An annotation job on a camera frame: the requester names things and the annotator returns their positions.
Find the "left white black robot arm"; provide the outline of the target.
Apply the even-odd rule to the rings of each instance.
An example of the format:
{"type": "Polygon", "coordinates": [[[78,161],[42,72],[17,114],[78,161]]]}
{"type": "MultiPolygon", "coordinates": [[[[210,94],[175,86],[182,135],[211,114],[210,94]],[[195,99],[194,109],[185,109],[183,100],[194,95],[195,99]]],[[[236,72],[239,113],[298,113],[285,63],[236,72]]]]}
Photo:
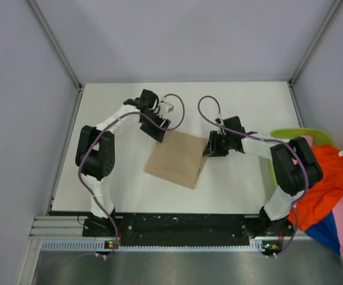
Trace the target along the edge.
{"type": "Polygon", "coordinates": [[[75,155],[78,178],[91,197],[88,219],[103,235],[111,235],[116,221],[110,194],[103,189],[104,180],[115,166],[115,141],[134,125],[155,141],[161,143],[170,126],[167,115],[174,106],[159,98],[153,91],[144,89],[135,99],[123,102],[118,111],[97,125],[82,127],[75,155]]]}

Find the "beige t shirt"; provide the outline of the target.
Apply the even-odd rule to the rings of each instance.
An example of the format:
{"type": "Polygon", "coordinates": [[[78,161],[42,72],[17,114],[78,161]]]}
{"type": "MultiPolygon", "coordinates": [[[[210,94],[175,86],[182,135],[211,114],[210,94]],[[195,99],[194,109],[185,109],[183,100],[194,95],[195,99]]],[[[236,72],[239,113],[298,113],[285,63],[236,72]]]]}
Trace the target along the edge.
{"type": "Polygon", "coordinates": [[[206,161],[203,152],[207,142],[206,138],[168,131],[163,141],[155,144],[145,172],[194,189],[206,161]]]}

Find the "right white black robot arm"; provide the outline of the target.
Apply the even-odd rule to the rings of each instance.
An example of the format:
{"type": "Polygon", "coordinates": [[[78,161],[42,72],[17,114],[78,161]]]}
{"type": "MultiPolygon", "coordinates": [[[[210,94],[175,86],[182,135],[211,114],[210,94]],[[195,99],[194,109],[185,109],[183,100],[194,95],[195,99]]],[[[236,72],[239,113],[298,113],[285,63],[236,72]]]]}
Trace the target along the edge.
{"type": "Polygon", "coordinates": [[[277,187],[261,207],[257,221],[246,224],[245,235],[272,235],[286,221],[291,209],[310,188],[323,179],[323,172],[311,146],[303,137],[277,139],[257,132],[246,132],[240,118],[217,118],[203,152],[206,157],[225,157],[231,150],[254,154],[272,163],[277,187]]]}

